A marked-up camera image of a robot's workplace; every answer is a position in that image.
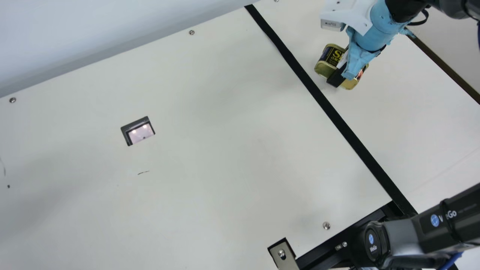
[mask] black metal frame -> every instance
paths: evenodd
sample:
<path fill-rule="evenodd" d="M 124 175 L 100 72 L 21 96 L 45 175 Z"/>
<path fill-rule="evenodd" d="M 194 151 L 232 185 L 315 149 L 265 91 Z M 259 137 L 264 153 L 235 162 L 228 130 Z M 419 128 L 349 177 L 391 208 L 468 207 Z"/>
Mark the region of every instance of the black metal frame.
<path fill-rule="evenodd" d="M 358 235 L 371 221 L 385 221 L 403 217 L 405 216 L 397 205 L 394 202 L 390 202 L 297 258 L 295 261 L 300 270 L 325 270 L 356 266 L 351 260 L 350 246 L 338 251 L 335 247 L 339 243 Z"/>

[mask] white table surface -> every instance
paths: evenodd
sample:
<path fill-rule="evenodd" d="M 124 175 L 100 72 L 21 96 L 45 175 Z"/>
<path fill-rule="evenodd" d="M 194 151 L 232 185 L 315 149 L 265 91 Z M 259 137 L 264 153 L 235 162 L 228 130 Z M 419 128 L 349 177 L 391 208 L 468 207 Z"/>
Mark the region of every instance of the white table surface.
<path fill-rule="evenodd" d="M 333 89 L 313 67 L 327 43 L 345 46 L 348 37 L 321 29 L 323 4 L 262 0 L 255 7 L 418 212 L 477 184 L 480 106 L 404 36 L 355 89 Z M 480 248 L 466 252 L 459 269 L 476 270 L 478 256 Z"/>
<path fill-rule="evenodd" d="M 193 29 L 0 99 L 0 268 L 274 270 L 390 201 L 244 9 Z"/>

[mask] white panel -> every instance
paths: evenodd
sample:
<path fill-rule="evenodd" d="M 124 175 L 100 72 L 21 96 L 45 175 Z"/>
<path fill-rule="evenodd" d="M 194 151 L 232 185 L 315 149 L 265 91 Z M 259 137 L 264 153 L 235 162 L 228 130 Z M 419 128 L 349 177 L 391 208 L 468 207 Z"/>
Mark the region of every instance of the white panel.
<path fill-rule="evenodd" d="M 274 270 L 390 200 L 244 9 L 195 31 L 0 99 L 0 268 Z"/>
<path fill-rule="evenodd" d="M 323 1 L 255 6 L 404 193 L 480 147 L 480 106 L 405 36 L 374 59 L 352 91 L 313 70 L 324 46 L 347 34 L 320 28 Z"/>
<path fill-rule="evenodd" d="M 0 1 L 0 97 L 254 1 Z"/>

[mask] gold tin can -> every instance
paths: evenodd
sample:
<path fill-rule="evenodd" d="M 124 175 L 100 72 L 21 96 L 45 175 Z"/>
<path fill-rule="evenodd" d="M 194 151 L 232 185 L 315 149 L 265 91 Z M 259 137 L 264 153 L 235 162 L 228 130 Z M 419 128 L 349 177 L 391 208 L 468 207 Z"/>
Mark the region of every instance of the gold tin can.
<path fill-rule="evenodd" d="M 337 44 L 327 44 L 324 48 L 322 56 L 315 65 L 315 72 L 317 72 L 317 74 L 319 74 L 320 76 L 328 79 L 336 70 L 336 66 L 338 65 L 338 62 L 340 62 L 340 59 L 342 59 L 345 51 L 346 50 L 344 48 L 340 47 Z M 367 68 L 368 64 L 366 64 L 362 68 L 362 70 L 360 70 L 358 75 L 353 78 L 353 80 L 345 80 L 340 86 L 347 90 L 352 90 L 359 83 L 359 80 L 361 79 L 363 73 Z"/>

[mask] robotic arm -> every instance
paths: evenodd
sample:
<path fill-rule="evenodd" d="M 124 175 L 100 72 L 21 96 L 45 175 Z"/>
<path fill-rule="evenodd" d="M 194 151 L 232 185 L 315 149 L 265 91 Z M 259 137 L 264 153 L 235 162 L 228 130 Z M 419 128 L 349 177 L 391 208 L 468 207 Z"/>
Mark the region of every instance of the robotic arm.
<path fill-rule="evenodd" d="M 346 25 L 348 51 L 341 76 L 352 80 L 425 8 L 433 6 L 449 17 L 480 20 L 480 0 L 329 0 L 322 11 L 322 28 L 342 31 Z"/>

